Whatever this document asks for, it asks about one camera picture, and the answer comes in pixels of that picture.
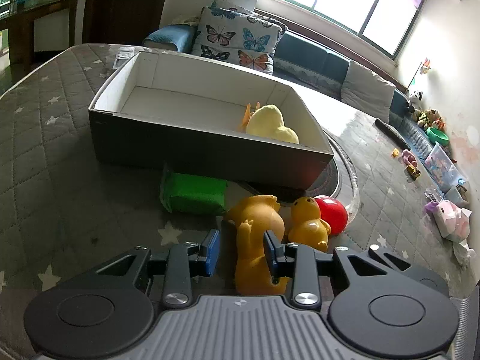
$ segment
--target white pillow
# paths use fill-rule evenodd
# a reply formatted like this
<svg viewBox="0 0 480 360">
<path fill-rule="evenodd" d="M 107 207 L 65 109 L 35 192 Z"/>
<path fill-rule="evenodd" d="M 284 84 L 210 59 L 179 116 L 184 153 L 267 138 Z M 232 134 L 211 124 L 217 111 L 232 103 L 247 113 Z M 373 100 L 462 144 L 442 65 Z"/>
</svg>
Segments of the white pillow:
<svg viewBox="0 0 480 360">
<path fill-rule="evenodd" d="M 367 67 L 350 61 L 342 84 L 342 102 L 388 123 L 395 85 Z"/>
</svg>

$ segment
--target plastic storage bin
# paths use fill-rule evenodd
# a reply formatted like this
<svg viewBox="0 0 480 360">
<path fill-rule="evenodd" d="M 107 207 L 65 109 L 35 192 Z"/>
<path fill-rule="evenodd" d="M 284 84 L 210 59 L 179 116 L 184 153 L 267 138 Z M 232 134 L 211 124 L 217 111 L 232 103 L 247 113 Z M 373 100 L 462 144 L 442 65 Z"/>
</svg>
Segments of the plastic storage bin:
<svg viewBox="0 0 480 360">
<path fill-rule="evenodd" d="M 425 167 L 443 193 L 448 192 L 450 188 L 456 186 L 459 179 L 465 179 L 455 165 L 453 165 L 452 161 L 450 161 L 438 142 L 425 160 Z"/>
</svg>

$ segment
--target pink toy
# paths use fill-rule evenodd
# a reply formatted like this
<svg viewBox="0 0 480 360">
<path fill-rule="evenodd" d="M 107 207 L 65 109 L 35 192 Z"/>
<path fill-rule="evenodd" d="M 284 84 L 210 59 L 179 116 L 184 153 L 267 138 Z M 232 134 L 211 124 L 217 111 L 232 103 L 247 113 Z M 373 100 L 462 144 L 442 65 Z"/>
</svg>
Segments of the pink toy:
<svg viewBox="0 0 480 360">
<path fill-rule="evenodd" d="M 418 166 L 415 156 L 412 154 L 410 150 L 407 150 L 407 149 L 402 151 L 402 161 L 405 165 L 412 165 L 415 168 Z"/>
</svg>

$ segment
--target yellow rubber toy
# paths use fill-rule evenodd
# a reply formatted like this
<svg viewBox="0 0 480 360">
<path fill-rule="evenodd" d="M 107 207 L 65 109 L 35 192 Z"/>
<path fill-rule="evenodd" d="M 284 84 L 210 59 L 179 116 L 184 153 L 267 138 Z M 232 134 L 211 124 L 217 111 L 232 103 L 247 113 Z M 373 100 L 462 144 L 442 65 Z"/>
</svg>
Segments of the yellow rubber toy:
<svg viewBox="0 0 480 360">
<path fill-rule="evenodd" d="M 322 220 L 320 208 L 314 198 L 303 197 L 295 200 L 291 209 L 292 228 L 290 242 L 311 246 L 319 251 L 327 251 L 330 225 Z"/>
<path fill-rule="evenodd" d="M 235 287 L 242 295 L 280 295 L 285 293 L 288 279 L 272 283 L 263 253 L 263 233 L 272 230 L 281 241 L 285 225 L 278 214 L 280 204 L 273 195 L 258 195 L 243 199 L 230 209 L 226 220 L 237 228 L 237 267 Z"/>
</svg>

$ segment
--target butterfly pillow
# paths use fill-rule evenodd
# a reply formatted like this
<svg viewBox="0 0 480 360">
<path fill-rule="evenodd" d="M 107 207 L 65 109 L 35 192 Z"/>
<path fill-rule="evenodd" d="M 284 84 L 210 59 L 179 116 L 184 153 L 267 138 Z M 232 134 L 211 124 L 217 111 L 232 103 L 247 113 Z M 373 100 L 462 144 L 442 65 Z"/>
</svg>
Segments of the butterfly pillow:
<svg viewBox="0 0 480 360">
<path fill-rule="evenodd" d="M 273 73 L 273 56 L 282 28 L 230 9 L 205 7 L 192 54 Z"/>
</svg>

